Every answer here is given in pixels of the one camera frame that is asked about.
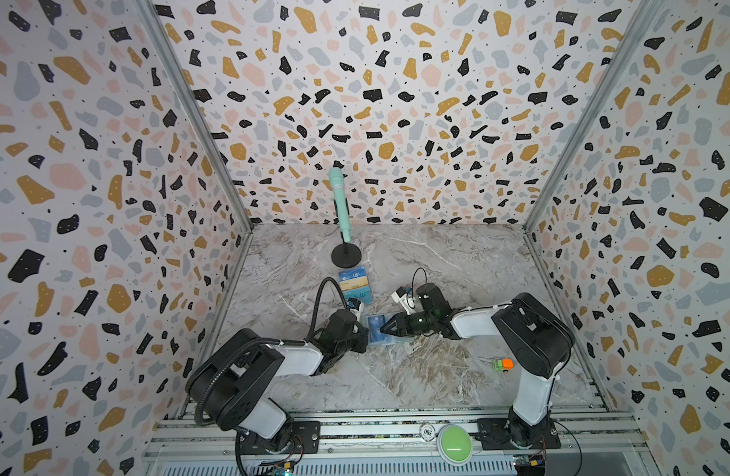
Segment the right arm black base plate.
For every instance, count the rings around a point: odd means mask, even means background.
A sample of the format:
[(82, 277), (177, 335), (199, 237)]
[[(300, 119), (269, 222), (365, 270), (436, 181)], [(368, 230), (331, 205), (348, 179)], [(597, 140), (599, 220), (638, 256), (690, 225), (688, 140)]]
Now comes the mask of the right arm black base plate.
[(479, 418), (476, 440), (483, 450), (551, 450), (562, 444), (553, 421), (545, 417), (536, 426), (529, 426), (517, 416), (506, 418)]

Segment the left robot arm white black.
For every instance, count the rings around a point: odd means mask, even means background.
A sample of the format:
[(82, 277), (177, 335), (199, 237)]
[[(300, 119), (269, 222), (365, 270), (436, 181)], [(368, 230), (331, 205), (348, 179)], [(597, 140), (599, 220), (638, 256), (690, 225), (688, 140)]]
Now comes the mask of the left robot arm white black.
[(186, 392), (196, 403), (196, 424), (215, 424), (220, 430), (243, 428), (265, 440), (276, 436), (291, 417), (265, 396), (271, 382), (285, 376), (323, 375), (347, 353), (365, 353), (369, 335), (359, 321), (362, 309), (360, 301), (351, 299), (305, 342), (240, 330), (186, 383)]

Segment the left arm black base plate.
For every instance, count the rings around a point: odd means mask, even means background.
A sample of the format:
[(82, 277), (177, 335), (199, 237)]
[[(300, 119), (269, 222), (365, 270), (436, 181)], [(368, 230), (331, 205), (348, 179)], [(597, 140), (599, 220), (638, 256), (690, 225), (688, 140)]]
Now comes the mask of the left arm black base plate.
[(267, 440), (249, 430), (239, 430), (236, 448), (241, 455), (316, 454), (320, 442), (321, 422), (286, 422), (279, 432)]

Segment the blue VIP credit card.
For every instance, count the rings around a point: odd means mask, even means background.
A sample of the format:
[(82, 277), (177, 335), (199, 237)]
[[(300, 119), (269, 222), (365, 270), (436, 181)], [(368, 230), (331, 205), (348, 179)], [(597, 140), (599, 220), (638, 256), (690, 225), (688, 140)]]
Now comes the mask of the blue VIP credit card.
[(367, 319), (370, 345), (391, 345), (396, 342), (392, 335), (382, 333), (381, 327), (387, 322), (384, 315), (371, 315)]

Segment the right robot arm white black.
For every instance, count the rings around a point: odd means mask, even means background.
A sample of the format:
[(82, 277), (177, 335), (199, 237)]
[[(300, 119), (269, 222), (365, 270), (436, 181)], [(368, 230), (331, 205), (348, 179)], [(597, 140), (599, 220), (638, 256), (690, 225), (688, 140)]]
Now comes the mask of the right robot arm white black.
[(513, 360), (523, 368), (510, 421), (528, 430), (546, 420), (554, 381), (568, 364), (575, 337), (538, 299), (520, 293), (487, 307), (452, 307), (434, 283), (416, 291), (419, 311), (411, 303), (380, 327), (380, 333), (414, 337), (437, 333), (451, 340), (502, 337)]

